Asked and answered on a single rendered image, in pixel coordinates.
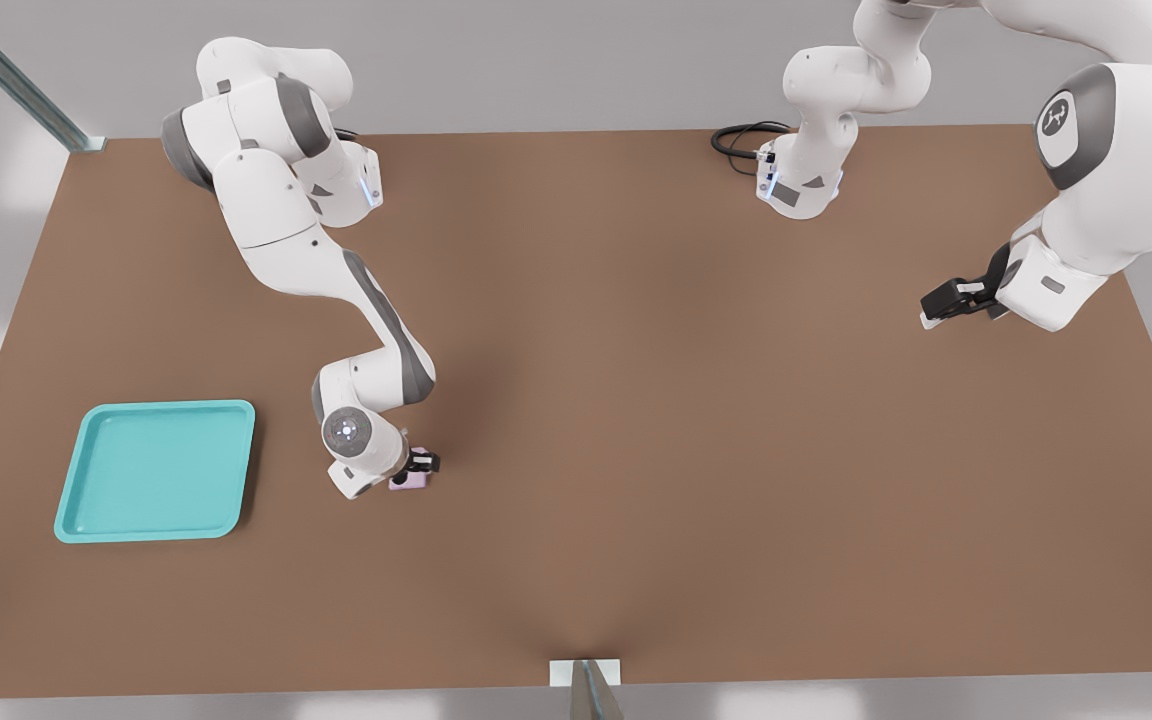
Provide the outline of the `pale lilac phone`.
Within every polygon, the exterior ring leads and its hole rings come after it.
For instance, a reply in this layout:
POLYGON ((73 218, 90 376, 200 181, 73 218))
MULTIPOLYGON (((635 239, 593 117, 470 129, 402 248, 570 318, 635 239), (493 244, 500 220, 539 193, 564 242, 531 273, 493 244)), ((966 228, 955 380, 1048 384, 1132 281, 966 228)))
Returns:
MULTIPOLYGON (((425 450, 425 448, 416 447, 411 450, 425 450)), ((388 480, 389 488, 424 488, 426 483, 429 483, 429 477, 431 473, 408 473, 408 458, 404 468, 388 480)))

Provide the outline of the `pale blue-green tray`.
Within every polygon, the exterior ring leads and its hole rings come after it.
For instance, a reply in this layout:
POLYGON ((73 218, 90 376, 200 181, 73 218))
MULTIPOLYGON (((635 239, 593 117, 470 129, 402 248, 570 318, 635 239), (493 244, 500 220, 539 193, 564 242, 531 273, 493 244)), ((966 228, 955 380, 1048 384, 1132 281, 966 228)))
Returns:
POLYGON ((241 518, 255 420, 241 397, 92 407, 52 532, 67 544, 228 535, 241 518))

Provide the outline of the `silver frame post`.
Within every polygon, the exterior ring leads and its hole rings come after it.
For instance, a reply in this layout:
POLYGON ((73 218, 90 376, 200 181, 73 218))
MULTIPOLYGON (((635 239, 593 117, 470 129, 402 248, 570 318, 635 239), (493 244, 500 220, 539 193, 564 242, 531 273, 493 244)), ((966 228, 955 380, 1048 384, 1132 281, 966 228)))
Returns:
POLYGON ((100 152, 106 141, 88 135, 0 50, 0 90, 26 111, 68 152, 100 152))
POLYGON ((570 689, 570 720, 626 720, 613 688, 621 685, 617 659, 550 661, 550 687, 570 689))

